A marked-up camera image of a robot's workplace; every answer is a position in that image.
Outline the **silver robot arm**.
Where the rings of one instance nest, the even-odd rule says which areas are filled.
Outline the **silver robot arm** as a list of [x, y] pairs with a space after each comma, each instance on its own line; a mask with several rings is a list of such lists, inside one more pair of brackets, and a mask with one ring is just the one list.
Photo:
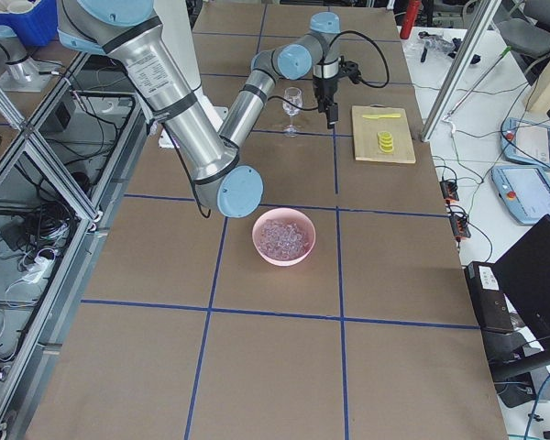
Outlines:
[[226, 117], [204, 96], [183, 1], [59, 1], [60, 43], [105, 55], [124, 66], [152, 117], [188, 160], [198, 203], [226, 217], [251, 214], [261, 201], [259, 173], [240, 162], [240, 147], [280, 78], [338, 72], [339, 17], [312, 16], [309, 31], [292, 44], [263, 50]]

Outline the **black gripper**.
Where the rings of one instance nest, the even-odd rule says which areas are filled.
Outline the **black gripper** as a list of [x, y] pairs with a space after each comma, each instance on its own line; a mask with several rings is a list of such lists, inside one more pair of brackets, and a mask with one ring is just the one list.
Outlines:
[[313, 92], [317, 101], [319, 113], [325, 113], [328, 129], [334, 129], [338, 122], [338, 105], [335, 102], [338, 78], [335, 75], [331, 78], [313, 76]]

